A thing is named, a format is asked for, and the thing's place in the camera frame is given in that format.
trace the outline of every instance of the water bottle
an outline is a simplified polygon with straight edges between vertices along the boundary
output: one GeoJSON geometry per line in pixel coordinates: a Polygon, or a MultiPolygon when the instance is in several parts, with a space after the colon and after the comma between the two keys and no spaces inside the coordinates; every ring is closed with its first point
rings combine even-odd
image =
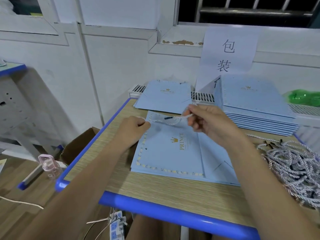
{"type": "Polygon", "coordinates": [[[56,180],[62,173],[62,168],[59,166],[53,156],[47,154],[41,154],[38,156],[39,162],[42,165],[42,169],[47,173],[51,180],[56,180]]]}

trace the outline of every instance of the desk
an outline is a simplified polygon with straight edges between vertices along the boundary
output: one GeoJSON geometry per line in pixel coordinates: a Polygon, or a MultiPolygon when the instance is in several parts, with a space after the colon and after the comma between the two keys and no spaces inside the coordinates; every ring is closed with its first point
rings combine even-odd
{"type": "MultiPolygon", "coordinates": [[[[128,99],[67,167],[56,182],[57,191],[63,190],[98,155],[125,117],[146,117],[148,111],[134,108],[135,101],[128,99]]],[[[284,138],[252,130],[245,133],[284,138]]],[[[263,142],[256,138],[252,141],[263,142]]],[[[232,239],[260,239],[240,187],[130,172],[134,151],[131,148],[118,161],[100,204],[232,239]]]]}

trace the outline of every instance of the window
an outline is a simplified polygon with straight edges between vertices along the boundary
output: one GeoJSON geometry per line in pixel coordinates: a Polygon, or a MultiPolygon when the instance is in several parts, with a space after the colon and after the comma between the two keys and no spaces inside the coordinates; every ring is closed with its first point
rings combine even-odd
{"type": "Polygon", "coordinates": [[[320,0],[180,0],[179,22],[307,28],[320,0]]]}
{"type": "Polygon", "coordinates": [[[38,0],[0,0],[0,5],[2,13],[42,16],[38,0]]]}

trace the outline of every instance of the cardboard box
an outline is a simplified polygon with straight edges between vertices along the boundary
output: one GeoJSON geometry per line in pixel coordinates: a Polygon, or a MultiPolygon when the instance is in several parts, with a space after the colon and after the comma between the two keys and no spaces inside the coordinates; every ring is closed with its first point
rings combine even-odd
{"type": "Polygon", "coordinates": [[[72,163],[72,161],[80,154],[80,152],[89,144],[99,131],[100,130],[98,128],[92,127],[73,139],[63,149],[60,155],[60,160],[65,164],[70,165],[70,163],[72,163]]]}

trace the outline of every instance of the paper sign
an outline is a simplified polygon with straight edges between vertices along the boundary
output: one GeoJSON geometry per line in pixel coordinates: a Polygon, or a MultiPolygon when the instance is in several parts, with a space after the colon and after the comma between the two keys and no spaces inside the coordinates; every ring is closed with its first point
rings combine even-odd
{"type": "Polygon", "coordinates": [[[260,31],[258,26],[208,27],[195,90],[213,93],[219,76],[249,71],[260,31]]]}
{"type": "Polygon", "coordinates": [[[6,161],[7,161],[7,159],[0,160],[0,173],[1,173],[2,169],[3,169],[3,167],[5,166],[6,161]]]}

